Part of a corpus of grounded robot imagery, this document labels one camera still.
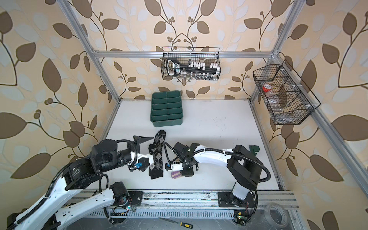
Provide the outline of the black grey argyle sock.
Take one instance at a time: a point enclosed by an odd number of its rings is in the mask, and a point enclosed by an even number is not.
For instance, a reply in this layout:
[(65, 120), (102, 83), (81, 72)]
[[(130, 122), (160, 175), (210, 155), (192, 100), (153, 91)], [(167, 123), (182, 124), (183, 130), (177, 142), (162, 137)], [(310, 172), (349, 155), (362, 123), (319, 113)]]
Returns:
[(151, 180), (163, 177), (163, 145), (165, 139), (166, 132), (159, 130), (153, 143), (149, 145), (149, 154), (153, 156), (153, 164), (149, 166)]

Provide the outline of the green plastic divided tray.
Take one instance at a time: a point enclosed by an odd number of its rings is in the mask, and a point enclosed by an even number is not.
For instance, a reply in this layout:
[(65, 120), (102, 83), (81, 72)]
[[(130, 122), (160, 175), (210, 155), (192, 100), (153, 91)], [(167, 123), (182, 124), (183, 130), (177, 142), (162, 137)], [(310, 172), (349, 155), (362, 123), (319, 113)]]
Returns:
[(156, 92), (152, 94), (150, 121), (154, 127), (181, 125), (183, 118), (180, 91)]

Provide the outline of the beige sock maroon purple stripes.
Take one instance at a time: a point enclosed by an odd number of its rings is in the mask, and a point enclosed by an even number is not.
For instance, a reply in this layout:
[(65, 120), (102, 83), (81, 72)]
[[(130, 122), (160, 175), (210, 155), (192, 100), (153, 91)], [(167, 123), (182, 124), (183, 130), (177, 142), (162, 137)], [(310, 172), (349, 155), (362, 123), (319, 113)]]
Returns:
[(182, 177), (182, 174), (181, 174), (180, 171), (173, 171), (173, 172), (171, 172), (171, 178), (172, 179), (177, 179), (177, 178), (180, 178), (180, 177)]

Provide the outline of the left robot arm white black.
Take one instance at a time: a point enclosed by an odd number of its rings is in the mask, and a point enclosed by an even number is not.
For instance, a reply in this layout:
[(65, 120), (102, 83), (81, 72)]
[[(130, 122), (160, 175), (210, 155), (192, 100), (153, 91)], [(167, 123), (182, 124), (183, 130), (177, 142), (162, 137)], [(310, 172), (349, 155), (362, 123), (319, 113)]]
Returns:
[(101, 187), (90, 198), (64, 207), (72, 197), (94, 182), (101, 182), (107, 172), (127, 166), (130, 172), (145, 171), (153, 163), (151, 155), (140, 153), (140, 144), (150, 137), (133, 140), (105, 139), (92, 147), (89, 155), (65, 165), (53, 178), (45, 195), (27, 210), (7, 218), (9, 230), (61, 230), (88, 214), (107, 207), (130, 209), (133, 198), (123, 182)]

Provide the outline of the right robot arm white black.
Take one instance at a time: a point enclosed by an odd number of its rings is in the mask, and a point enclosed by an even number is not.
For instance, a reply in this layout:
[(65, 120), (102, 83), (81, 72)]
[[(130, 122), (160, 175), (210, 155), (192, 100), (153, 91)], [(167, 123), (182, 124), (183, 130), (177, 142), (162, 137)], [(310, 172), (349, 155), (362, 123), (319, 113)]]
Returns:
[(184, 177), (193, 176), (193, 168), (198, 170), (200, 163), (226, 167), (236, 180), (231, 198), (237, 202), (245, 201), (251, 192), (256, 193), (259, 183), (271, 179), (270, 171), (254, 153), (242, 145), (232, 149), (216, 149), (198, 143), (186, 146), (178, 142), (174, 147), (165, 143), (164, 152), (168, 161), (165, 169), (179, 171)]

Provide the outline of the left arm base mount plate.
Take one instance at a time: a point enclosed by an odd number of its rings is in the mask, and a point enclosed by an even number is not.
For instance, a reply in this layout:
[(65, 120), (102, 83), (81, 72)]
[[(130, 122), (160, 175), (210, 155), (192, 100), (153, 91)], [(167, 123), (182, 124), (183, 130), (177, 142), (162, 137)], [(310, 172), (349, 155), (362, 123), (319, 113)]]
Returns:
[(128, 207), (128, 206), (138, 206), (143, 201), (143, 191), (128, 191), (126, 194), (119, 197), (113, 207)]

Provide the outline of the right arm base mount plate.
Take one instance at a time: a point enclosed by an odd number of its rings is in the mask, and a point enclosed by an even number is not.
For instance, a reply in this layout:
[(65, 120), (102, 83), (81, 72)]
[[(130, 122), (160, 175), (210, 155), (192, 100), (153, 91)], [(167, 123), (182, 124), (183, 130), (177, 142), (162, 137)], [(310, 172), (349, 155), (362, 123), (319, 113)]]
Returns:
[(258, 193), (251, 191), (244, 200), (235, 197), (232, 192), (218, 192), (218, 206), (220, 208), (254, 208), (258, 205)]

